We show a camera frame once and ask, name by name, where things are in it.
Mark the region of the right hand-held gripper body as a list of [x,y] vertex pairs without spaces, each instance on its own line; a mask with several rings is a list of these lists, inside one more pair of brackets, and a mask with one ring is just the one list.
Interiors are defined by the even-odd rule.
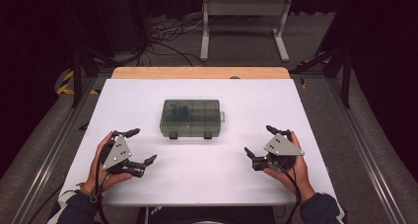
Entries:
[[271,168],[277,172],[289,171],[294,167],[297,156],[304,156],[305,152],[297,147],[292,140],[289,129],[282,130],[283,135],[273,135],[265,145],[266,155],[251,160],[255,171]]

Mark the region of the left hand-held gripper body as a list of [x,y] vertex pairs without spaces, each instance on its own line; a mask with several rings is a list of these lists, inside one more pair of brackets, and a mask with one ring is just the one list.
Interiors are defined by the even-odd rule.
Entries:
[[141,163],[131,162],[132,153],[127,145],[126,138],[111,137],[104,146],[100,155],[100,164],[104,171],[113,175],[128,173],[133,177],[141,178],[144,175],[145,166]]

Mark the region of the small blue plastic case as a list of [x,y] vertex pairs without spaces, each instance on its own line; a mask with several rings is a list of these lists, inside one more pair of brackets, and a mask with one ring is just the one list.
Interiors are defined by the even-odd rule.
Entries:
[[172,120],[183,121],[188,120],[189,110],[188,107],[174,107],[172,108]]

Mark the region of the grey translucent storage box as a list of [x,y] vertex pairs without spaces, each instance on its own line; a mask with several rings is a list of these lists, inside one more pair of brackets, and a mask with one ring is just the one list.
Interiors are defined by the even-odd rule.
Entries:
[[[188,107],[189,118],[172,120],[172,108]],[[164,137],[218,137],[221,130],[221,110],[219,100],[165,100],[160,121]]]

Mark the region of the person's right hand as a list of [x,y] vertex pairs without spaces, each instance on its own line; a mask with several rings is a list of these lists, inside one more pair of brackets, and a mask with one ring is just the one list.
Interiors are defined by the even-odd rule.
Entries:
[[[265,168],[263,172],[280,182],[292,194],[297,194],[295,186],[283,172],[278,173],[271,168]],[[289,171],[289,176],[295,181],[299,188],[300,204],[303,204],[315,195],[315,191],[309,180],[308,167],[302,156],[296,157],[295,165]]]

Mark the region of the person's left hand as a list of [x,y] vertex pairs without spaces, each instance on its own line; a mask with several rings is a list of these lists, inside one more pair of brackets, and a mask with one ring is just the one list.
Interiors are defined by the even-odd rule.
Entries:
[[122,182],[128,181],[132,179],[132,176],[128,173],[122,173],[117,175],[107,175],[106,171],[97,168],[97,164],[99,163],[99,156],[103,147],[109,142],[112,137],[112,132],[110,132],[98,145],[95,157],[92,161],[91,168],[89,171],[89,175],[87,180],[84,182],[83,186],[81,187],[82,193],[85,195],[92,194],[94,189],[96,188],[96,175],[99,175],[99,180],[102,181],[105,177],[107,180],[102,185],[102,191],[107,191],[111,187],[115,186],[116,184],[120,184]]

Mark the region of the yellow black floor tape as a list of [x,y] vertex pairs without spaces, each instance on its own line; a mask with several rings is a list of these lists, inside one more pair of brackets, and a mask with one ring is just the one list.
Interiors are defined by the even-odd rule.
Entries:
[[[74,76],[74,71],[73,70],[69,70],[64,78],[63,81],[61,82],[60,86],[58,87],[56,93],[57,95],[61,95],[61,94],[65,94],[65,95],[74,95],[75,94],[75,90],[74,89],[68,89],[67,86],[69,85],[70,80],[72,79],[72,77]],[[92,89],[90,91],[90,95],[99,95],[101,93],[102,90],[100,89]]]
[[[297,64],[297,67],[299,68],[299,67],[302,67],[302,66],[304,66],[305,64],[308,64],[309,63],[309,61],[308,60],[302,60],[302,61],[300,61],[298,64]],[[328,65],[328,63],[329,63],[329,59],[325,59],[325,60],[322,60],[320,63],[319,63],[319,65]],[[302,85],[302,89],[306,89],[308,86],[307,86],[307,81],[303,78],[303,79],[301,79],[300,80],[301,81],[301,85]]]

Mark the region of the black metal stand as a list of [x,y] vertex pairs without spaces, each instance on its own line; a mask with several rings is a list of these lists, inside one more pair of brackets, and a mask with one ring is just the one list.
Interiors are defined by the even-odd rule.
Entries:
[[78,46],[73,50],[72,71],[74,82],[74,99],[72,108],[75,109],[83,98],[82,72],[88,77],[96,77],[99,74],[99,64],[95,61],[98,58],[107,67],[118,67],[119,63],[110,57],[104,56],[98,51],[87,47]]
[[324,60],[327,60],[325,68],[322,74],[325,78],[335,78],[339,71],[342,71],[342,82],[340,89],[340,98],[346,109],[350,108],[349,105],[349,89],[352,70],[352,57],[349,47],[335,48],[331,51],[323,52],[316,56],[314,59],[304,62],[302,65],[295,69],[290,70],[291,74],[301,74],[314,66],[320,64]]

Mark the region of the person's dark lap clothing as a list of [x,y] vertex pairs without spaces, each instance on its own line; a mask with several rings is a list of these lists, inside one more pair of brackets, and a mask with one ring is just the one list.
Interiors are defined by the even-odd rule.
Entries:
[[147,207],[136,224],[276,224],[271,206]]

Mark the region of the wooden table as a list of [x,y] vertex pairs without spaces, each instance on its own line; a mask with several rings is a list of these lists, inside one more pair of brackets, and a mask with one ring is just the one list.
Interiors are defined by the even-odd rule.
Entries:
[[283,67],[117,67],[112,79],[290,79]]

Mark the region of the white metal stand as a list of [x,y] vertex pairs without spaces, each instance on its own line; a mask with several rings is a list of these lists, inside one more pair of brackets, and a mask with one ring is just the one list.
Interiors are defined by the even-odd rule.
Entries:
[[207,60],[209,55],[210,16],[256,16],[279,17],[280,22],[272,30],[281,60],[288,62],[289,54],[285,47],[282,34],[293,0],[203,0],[202,18],[203,31],[200,58]]

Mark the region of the aluminium floor rail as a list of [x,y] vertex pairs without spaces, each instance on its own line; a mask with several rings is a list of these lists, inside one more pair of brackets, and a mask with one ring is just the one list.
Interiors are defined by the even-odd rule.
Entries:
[[379,168],[368,143],[363,136],[360,127],[352,114],[350,109],[347,109],[340,98],[341,91],[337,82],[334,79],[326,79],[328,88],[331,91],[333,98],[340,107],[345,121],[348,124],[350,133],[355,140],[356,149],[362,160],[363,165],[368,173],[368,176],[373,184],[373,187],[383,205],[383,209],[391,224],[406,224],[403,214],[401,213],[388,185]]
[[63,125],[59,129],[57,137],[54,139],[51,148],[48,150],[47,155],[43,159],[28,193],[12,220],[12,224],[29,224],[31,216],[35,211],[35,204],[45,188],[64,145],[68,140],[70,129],[73,127],[75,120],[95,83],[96,79],[94,77],[88,77],[86,82],[81,86],[82,91],[79,93],[80,99],[78,104],[74,108],[71,108],[67,113]]

